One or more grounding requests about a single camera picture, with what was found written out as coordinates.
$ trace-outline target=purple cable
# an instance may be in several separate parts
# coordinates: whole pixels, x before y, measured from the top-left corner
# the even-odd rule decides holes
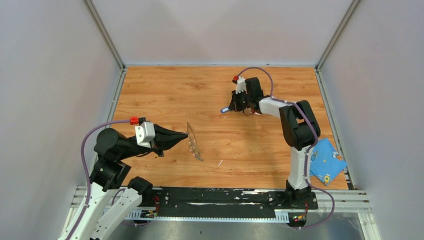
[[[312,126],[312,124],[311,124],[311,122],[309,121],[309,119],[306,117],[306,115],[305,115],[305,113],[302,111],[302,109],[296,104],[296,102],[292,102],[292,101],[285,101],[285,100],[281,100],[281,99],[278,99],[278,98],[275,98],[274,96],[273,96],[273,90],[274,90],[274,82],[273,82],[273,79],[272,79],[272,77],[271,77],[271,75],[265,70],[265,69],[263,69],[263,68],[261,68],[261,67],[258,67],[258,66],[251,66],[251,67],[247,67],[247,68],[245,68],[245,69],[243,69],[237,76],[240,76],[242,73],[244,73],[245,71],[247,71],[247,70],[249,70],[249,69],[258,69],[258,70],[261,70],[262,72],[264,72],[267,76],[268,76],[268,78],[269,78],[269,80],[270,80],[270,82],[271,82],[271,93],[270,93],[270,96],[271,96],[271,100],[273,100],[273,101],[277,101],[277,102],[280,102],[280,103],[285,103],[285,104],[291,104],[291,105],[293,105],[294,107],[296,107],[296,109],[297,109],[297,111],[299,111],[299,113],[300,113],[300,115],[303,117],[303,119],[304,119],[304,121],[306,122],[306,124],[308,125],[308,127],[310,128],[310,130],[312,131],[312,134],[313,134],[313,138],[314,138],[314,141],[313,141],[313,144],[312,145],[310,145],[307,149],[306,149],[306,155],[305,155],[305,162],[304,162],[304,169],[303,169],[303,174],[305,175],[305,176],[308,176],[308,157],[309,157],[309,151],[318,143],[318,135],[317,135],[317,133],[315,132],[315,130],[314,130],[314,127]],[[325,194],[327,194],[329,197],[330,197],[330,199],[331,199],[331,203],[332,203],[332,206],[331,206],[331,211],[330,211],[330,213],[328,214],[328,216],[324,219],[324,220],[322,220],[322,221],[320,221],[320,222],[317,222],[317,223],[314,223],[314,224],[312,224],[312,225],[308,225],[308,226],[304,226],[304,227],[294,227],[294,229],[298,229],[298,230],[300,230],[301,228],[302,229],[311,229],[311,228],[314,228],[314,227],[317,227],[317,226],[319,226],[319,225],[321,225],[321,224],[323,224],[323,223],[325,223],[325,222],[327,222],[329,219],[330,219],[330,217],[333,215],[333,213],[334,213],[334,209],[335,209],[335,207],[336,207],[336,202],[335,202],[335,200],[334,200],[334,197],[328,192],[328,191],[326,191],[326,190],[324,190],[324,189],[322,189],[322,188],[319,188],[319,187],[316,187],[316,186],[314,186],[314,185],[312,185],[309,181],[308,181],[308,178],[306,178],[305,179],[305,181],[306,181],[306,184],[309,186],[309,187],[311,187],[311,188],[313,188],[313,189],[315,189],[315,190],[318,190],[318,191],[321,191],[321,192],[323,192],[323,193],[325,193]]]
[[[84,168],[84,173],[85,173],[85,178],[87,180],[87,197],[85,198],[85,206],[82,208],[81,213],[79,214],[78,218],[76,219],[75,224],[73,225],[72,229],[69,231],[68,236],[66,237],[66,240],[69,240],[72,236],[72,234],[75,232],[75,229],[77,229],[78,224],[80,224],[81,219],[84,216],[84,213],[86,212],[87,206],[89,205],[89,201],[90,201],[90,196],[92,193],[92,188],[90,185],[90,174],[89,174],[89,169],[87,167],[87,162],[86,162],[86,157],[84,155],[84,149],[86,147],[86,142],[87,139],[90,137],[91,134],[93,134],[96,130],[103,128],[107,125],[112,125],[112,124],[121,124],[121,123],[129,123],[130,120],[116,120],[116,121],[108,121],[105,123],[102,123],[98,126],[96,126],[95,128],[91,129],[84,137],[84,139],[82,140],[81,143],[81,160],[82,160],[82,167]]]
[[[111,206],[113,206],[114,204],[115,204],[115,199],[117,198],[117,196],[118,196],[118,194],[120,193],[120,192],[125,192],[125,188],[121,188],[121,189],[119,189],[116,193],[115,193],[115,196],[113,196],[113,198],[112,198],[112,204],[111,204]],[[120,224],[122,224],[122,225],[126,225],[126,226],[131,226],[131,227],[138,227],[138,226],[144,226],[144,225],[147,225],[147,224],[149,224],[148,222],[146,222],[146,223],[140,223],[140,224],[137,224],[137,223],[129,223],[129,222],[121,222]]]

